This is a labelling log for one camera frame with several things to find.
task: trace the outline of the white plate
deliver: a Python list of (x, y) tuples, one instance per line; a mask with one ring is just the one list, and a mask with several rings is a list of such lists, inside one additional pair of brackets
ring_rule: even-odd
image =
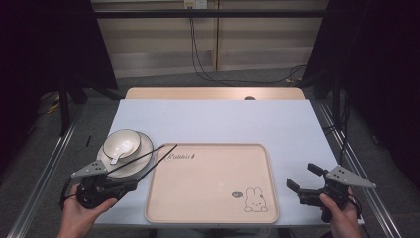
[[(140, 157), (141, 155), (144, 155), (144, 154), (146, 154), (146, 153), (148, 153), (148, 152), (150, 152), (151, 150), (154, 149), (154, 146), (152, 144), (151, 139), (141, 132), (138, 132), (138, 133), (140, 135), (140, 144), (142, 146), (137, 151), (137, 154), (135, 155), (135, 158)], [(131, 175), (139, 172), (142, 168), (144, 168), (145, 165), (148, 164), (148, 161), (151, 159), (151, 157), (152, 157), (152, 153), (144, 156), (143, 158), (141, 158), (141, 159), (139, 159), (135, 162), (132, 162), (128, 166), (120, 168), (119, 170), (111, 173), (108, 176), (113, 177), (113, 178), (123, 178), (123, 177), (131, 176)], [(116, 165), (111, 165), (111, 160), (112, 159), (105, 155), (105, 153), (103, 151), (103, 146), (101, 147), (101, 149), (99, 149), (96, 160), (101, 160), (104, 163), (104, 165), (105, 165), (105, 167), (108, 171), (112, 171), (112, 170), (114, 170), (118, 167), (121, 167), (121, 166), (123, 166), (124, 164), (127, 163), (124, 160), (120, 159), (117, 162)]]

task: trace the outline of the spoon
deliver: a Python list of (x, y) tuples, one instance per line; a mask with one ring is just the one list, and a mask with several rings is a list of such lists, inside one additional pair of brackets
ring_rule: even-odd
[(129, 141), (125, 141), (122, 144), (120, 144), (116, 149), (117, 149), (117, 153), (112, 159), (111, 165), (117, 164), (118, 160), (120, 159), (121, 156), (123, 156), (124, 153), (127, 153), (131, 149), (133, 149), (133, 144)]

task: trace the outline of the bunny drawing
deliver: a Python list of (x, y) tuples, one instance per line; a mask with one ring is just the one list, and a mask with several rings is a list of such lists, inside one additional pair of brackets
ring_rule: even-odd
[(244, 208), (245, 211), (247, 212), (268, 211), (268, 208), (266, 208), (265, 199), (263, 198), (262, 190), (259, 187), (247, 188), (246, 194), (247, 194), (247, 199), (245, 200), (245, 208)]

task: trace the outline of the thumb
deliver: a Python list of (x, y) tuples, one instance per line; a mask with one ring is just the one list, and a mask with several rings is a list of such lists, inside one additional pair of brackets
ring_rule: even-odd
[(110, 199), (102, 202), (102, 204), (97, 206), (95, 208), (95, 210), (98, 212), (98, 215), (100, 215), (100, 214), (104, 213), (105, 211), (109, 210), (109, 208), (113, 207), (117, 202), (118, 202), (117, 199), (110, 198)]
[(328, 195), (321, 193), (319, 195), (319, 199), (331, 211), (333, 217), (337, 217), (341, 214), (341, 210), (337, 206), (336, 202), (333, 199), (331, 199)]

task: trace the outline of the dark floor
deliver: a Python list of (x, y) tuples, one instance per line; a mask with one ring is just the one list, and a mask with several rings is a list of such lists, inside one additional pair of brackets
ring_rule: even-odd
[[(218, 80), (245, 80), (247, 82), (225, 81), (233, 86), (288, 86), (283, 81), (278, 83), (261, 83), (261, 81), (276, 81), (286, 78), (289, 70), (249, 70), (210, 73)], [(145, 78), (128, 78), (119, 80), (120, 90), (115, 91), (124, 95), (134, 86), (226, 86), (203, 80), (195, 74), (168, 75)], [(319, 109), (319, 103), (324, 101), (314, 100), (312, 88), (305, 88), (304, 93), (311, 99), (314, 110), (319, 117), (322, 127), (328, 126)], [(54, 237), (59, 227), (60, 211), (56, 205), (60, 188), (69, 173), (92, 160), (99, 146), (107, 136), (109, 127), (118, 108), (118, 101), (112, 101), (94, 91), (87, 90), (89, 101), (86, 105), (74, 105), (70, 102), (72, 115), (80, 109), (76, 128), (72, 134), (65, 152), (52, 173), (52, 180), (47, 184), (45, 195), (40, 199), (40, 206), (35, 207), (35, 214), (28, 227), (15, 237)], [(40, 112), (47, 111), (52, 104), (51, 100), (42, 102)], [(42, 114), (34, 125), (34, 130), (23, 142), (19, 154), (13, 163), (2, 175), (0, 185), (0, 237), (7, 237), (13, 224), (19, 217), (31, 192), (43, 173), (46, 164), (59, 140), (60, 115), (59, 109), (52, 114)], [(88, 137), (91, 136), (89, 146), (86, 147)], [(326, 137), (336, 157), (340, 157), (340, 147), (333, 133), (326, 130)], [(392, 157), (382, 145), (373, 139), (373, 133), (361, 115), (351, 108), (348, 121), (348, 142), (355, 155), (365, 169), (368, 178), (377, 184), (378, 193), (384, 207), (387, 208), (394, 221), (400, 237), (418, 237), (420, 234), (420, 193), (395, 166)], [(361, 200), (364, 211), (363, 217), (366, 229), (371, 237), (386, 237), (382, 225), (377, 222), (376, 215), (369, 208), (368, 201), (359, 189), (355, 190), (356, 196)], [(327, 230), (325, 228), (292, 228), (298, 238), (319, 237)], [(146, 237), (148, 230), (135, 227), (95, 228), (89, 237)]]

